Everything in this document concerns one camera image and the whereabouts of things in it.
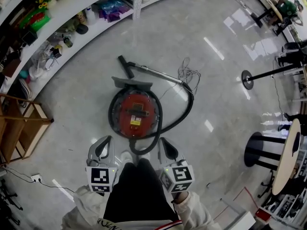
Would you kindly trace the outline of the person's left forearm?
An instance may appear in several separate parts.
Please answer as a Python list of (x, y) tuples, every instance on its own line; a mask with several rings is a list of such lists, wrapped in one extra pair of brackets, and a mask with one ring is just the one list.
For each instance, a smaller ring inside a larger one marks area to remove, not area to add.
[(102, 218), (109, 193), (101, 196), (92, 192), (89, 185), (81, 186), (73, 195), (75, 207), (62, 218), (62, 230), (96, 230)]

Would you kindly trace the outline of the white desk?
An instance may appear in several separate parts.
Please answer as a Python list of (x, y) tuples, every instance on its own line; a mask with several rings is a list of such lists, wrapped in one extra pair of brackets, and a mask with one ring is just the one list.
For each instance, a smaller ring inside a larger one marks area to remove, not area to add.
[(252, 214), (247, 211), (240, 214), (224, 230), (249, 230), (256, 223)]

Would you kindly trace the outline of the dark green glass bottle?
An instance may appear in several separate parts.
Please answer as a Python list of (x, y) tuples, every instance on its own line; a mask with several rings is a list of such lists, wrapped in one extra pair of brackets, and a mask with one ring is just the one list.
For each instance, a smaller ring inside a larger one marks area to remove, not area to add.
[(73, 43), (72, 43), (72, 41), (70, 40), (69, 37), (67, 37), (67, 36), (65, 36), (64, 34), (62, 34), (62, 39), (63, 39), (64, 44), (65, 44), (68, 48), (70, 48), (70, 47), (73, 46)]

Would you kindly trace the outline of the purple plastic bag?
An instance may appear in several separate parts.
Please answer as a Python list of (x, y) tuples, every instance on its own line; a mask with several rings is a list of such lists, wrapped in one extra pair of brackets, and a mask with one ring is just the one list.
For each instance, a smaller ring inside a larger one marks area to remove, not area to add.
[(130, 7), (122, 0), (104, 0), (97, 3), (98, 15), (108, 23), (120, 20), (120, 15), (130, 11)]

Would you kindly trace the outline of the person's legs black trousers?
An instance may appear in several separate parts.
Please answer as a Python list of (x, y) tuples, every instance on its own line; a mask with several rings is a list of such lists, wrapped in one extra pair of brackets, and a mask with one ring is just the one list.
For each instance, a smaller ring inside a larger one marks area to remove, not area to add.
[(178, 220), (166, 200), (158, 176), (148, 159), (125, 164), (108, 198), (104, 219), (112, 222)]

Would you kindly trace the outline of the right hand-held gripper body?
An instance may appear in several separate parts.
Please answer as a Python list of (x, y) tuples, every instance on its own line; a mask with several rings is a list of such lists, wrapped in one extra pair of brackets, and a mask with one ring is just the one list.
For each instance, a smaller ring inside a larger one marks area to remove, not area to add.
[(168, 159), (164, 156), (161, 140), (158, 141), (159, 179), (165, 190), (169, 193), (178, 193), (189, 190), (195, 181), (194, 171), (185, 159), (182, 150), (178, 149), (174, 142), (167, 139), (177, 150), (176, 159)]

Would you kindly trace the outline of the person's left white shoe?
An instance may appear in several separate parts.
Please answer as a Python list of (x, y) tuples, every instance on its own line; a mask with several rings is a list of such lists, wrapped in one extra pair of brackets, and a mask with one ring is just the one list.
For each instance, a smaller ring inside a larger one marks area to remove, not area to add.
[(120, 161), (123, 165), (126, 163), (133, 163), (133, 157), (129, 151), (124, 151), (120, 155)]

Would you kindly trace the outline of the black swivel chair base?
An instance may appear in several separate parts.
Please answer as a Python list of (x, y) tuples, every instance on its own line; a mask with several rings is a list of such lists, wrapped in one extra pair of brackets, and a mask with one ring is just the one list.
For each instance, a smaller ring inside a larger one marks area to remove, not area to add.
[(261, 186), (265, 187), (265, 190), (259, 194), (257, 197), (258, 198), (262, 198), (266, 193), (268, 193), (270, 191), (270, 189), (272, 188), (275, 176), (274, 176), (274, 170), (270, 170), (271, 176), (270, 179), (267, 183), (261, 182)]

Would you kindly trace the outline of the person's white hooded top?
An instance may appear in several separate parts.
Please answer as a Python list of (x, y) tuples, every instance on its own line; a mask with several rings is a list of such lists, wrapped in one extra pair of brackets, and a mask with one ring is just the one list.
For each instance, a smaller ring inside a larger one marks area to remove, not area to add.
[(99, 218), (93, 230), (184, 230), (181, 220), (126, 221), (114, 223)]

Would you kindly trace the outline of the green snack packet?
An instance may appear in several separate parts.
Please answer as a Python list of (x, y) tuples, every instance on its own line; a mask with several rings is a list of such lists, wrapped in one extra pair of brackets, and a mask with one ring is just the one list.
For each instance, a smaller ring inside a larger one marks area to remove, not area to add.
[(24, 16), (19, 24), (19, 29), (31, 27), (35, 32), (40, 30), (50, 21), (50, 17), (46, 9), (36, 9)]

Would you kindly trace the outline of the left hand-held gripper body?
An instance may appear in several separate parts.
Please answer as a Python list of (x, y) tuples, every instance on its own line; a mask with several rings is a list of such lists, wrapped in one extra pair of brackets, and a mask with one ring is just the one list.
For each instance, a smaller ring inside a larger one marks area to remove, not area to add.
[(112, 136), (102, 137), (91, 145), (86, 164), (90, 190), (95, 193), (112, 192), (118, 171)]

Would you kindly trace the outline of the black hat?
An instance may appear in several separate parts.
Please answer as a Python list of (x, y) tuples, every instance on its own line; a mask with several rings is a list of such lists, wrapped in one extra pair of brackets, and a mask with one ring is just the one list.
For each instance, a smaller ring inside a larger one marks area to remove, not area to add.
[(88, 27), (84, 24), (78, 24), (77, 27), (76, 27), (76, 32), (80, 35), (84, 35), (88, 32)]

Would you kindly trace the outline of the wooden step cabinet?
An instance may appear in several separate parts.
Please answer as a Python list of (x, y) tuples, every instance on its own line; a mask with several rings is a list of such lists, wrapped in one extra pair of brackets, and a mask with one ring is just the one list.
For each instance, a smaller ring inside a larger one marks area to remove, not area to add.
[(0, 166), (29, 158), (53, 122), (40, 103), (0, 93)]

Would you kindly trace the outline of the round beige table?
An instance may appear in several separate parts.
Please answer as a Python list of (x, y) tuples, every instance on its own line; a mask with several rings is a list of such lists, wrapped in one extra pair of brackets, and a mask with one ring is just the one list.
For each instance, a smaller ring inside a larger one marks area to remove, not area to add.
[[(279, 194), (291, 177), (298, 157), (298, 151), (292, 156), (292, 147), (296, 133), (301, 133), (300, 122), (294, 119), (287, 138), (275, 138), (255, 132), (249, 138), (244, 151), (244, 164), (247, 167), (258, 165), (270, 170), (274, 170), (275, 179), (272, 185), (272, 194)], [(281, 154), (267, 152), (263, 150), (264, 142), (279, 143), (283, 145)]]

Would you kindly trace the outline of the red box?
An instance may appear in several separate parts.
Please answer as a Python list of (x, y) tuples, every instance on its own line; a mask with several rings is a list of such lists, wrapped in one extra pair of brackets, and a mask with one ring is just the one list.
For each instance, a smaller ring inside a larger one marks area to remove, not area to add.
[(271, 218), (271, 214), (259, 208), (255, 213), (256, 218), (262, 220), (263, 222), (268, 222)]

